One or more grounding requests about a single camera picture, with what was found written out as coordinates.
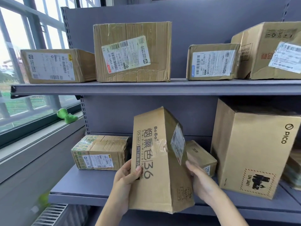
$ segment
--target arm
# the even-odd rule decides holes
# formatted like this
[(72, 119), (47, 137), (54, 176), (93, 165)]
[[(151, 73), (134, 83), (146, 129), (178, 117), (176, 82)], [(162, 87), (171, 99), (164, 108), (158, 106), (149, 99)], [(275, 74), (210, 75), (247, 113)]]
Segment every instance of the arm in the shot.
[(131, 184), (139, 178), (141, 167), (129, 173), (131, 160), (127, 161), (115, 174), (113, 188), (95, 226), (118, 226), (122, 216), (129, 209)]
[(189, 161), (186, 161), (186, 165), (194, 175), (194, 192), (212, 207), (221, 226), (248, 226), (233, 202), (205, 171)]

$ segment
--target hand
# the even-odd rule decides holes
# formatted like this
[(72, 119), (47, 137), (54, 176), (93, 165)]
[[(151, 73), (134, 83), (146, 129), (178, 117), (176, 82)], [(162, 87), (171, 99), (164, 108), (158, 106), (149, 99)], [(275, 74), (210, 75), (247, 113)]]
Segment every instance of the hand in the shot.
[(186, 166), (193, 175), (193, 191), (206, 204), (213, 208), (214, 205), (217, 205), (220, 198), (226, 196), (224, 191), (203, 169), (188, 160), (186, 161)]
[(123, 216), (129, 209), (129, 193), (131, 184), (141, 175), (141, 166), (130, 173), (131, 159), (127, 161), (115, 174), (113, 188), (107, 200), (118, 216)]

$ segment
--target white shipping label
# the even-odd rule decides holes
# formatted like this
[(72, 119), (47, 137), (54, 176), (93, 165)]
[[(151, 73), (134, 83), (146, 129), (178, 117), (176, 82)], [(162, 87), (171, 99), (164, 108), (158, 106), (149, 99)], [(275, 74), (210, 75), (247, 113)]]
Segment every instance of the white shipping label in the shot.
[(175, 153), (175, 156), (177, 157), (179, 164), (181, 165), (184, 147), (185, 147), (185, 139), (182, 134), (182, 130), (179, 123), (175, 127), (175, 131), (173, 132), (170, 145)]
[(230, 76), (235, 50), (192, 53), (192, 77)]
[(71, 54), (27, 52), (33, 79), (75, 81)]
[(109, 73), (151, 64), (145, 36), (101, 47)]
[(280, 42), (269, 67), (301, 73), (301, 46)]
[(84, 160), (87, 168), (93, 168), (93, 165), (92, 165), (92, 162), (91, 162), (91, 158), (90, 158), (89, 155), (82, 156), (82, 159)]
[(208, 175), (210, 175), (210, 165), (207, 166), (207, 167), (204, 167), (203, 170), (204, 170)]
[(114, 167), (111, 155), (90, 155), (93, 168)]

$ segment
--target torn cardboard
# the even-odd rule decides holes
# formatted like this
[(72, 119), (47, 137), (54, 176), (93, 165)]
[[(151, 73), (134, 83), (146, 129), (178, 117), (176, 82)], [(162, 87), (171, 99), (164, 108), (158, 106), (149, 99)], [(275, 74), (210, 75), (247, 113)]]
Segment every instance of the torn cardboard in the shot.
[(301, 79), (301, 21), (264, 22), (232, 37), (240, 79)]
[(215, 173), (217, 160), (194, 140), (186, 142), (187, 158), (199, 165), (210, 177)]
[(83, 83), (96, 80), (95, 56), (80, 49), (21, 50), (29, 83)]
[(211, 144), (219, 186), (272, 199), (300, 122), (293, 112), (219, 99)]
[(71, 153), (79, 169), (117, 171), (126, 161), (128, 138), (86, 135)]
[(175, 213), (194, 205), (181, 124), (163, 107), (134, 117), (129, 208)]
[(301, 142), (296, 141), (286, 162), (282, 178), (295, 190), (301, 190)]
[(237, 78), (240, 44), (190, 45), (187, 57), (188, 80)]
[(99, 82), (169, 82), (171, 22), (93, 26)]

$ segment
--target person's left hand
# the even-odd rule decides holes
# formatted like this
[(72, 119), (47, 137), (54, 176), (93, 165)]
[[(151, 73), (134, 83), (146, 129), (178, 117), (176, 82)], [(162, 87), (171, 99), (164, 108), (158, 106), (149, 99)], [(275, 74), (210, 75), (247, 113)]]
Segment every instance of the person's left hand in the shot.
[(141, 175), (141, 166), (130, 173), (131, 159), (127, 161), (115, 174), (113, 188), (107, 200), (107, 204), (113, 211), (122, 217), (129, 209), (129, 193), (131, 184)]

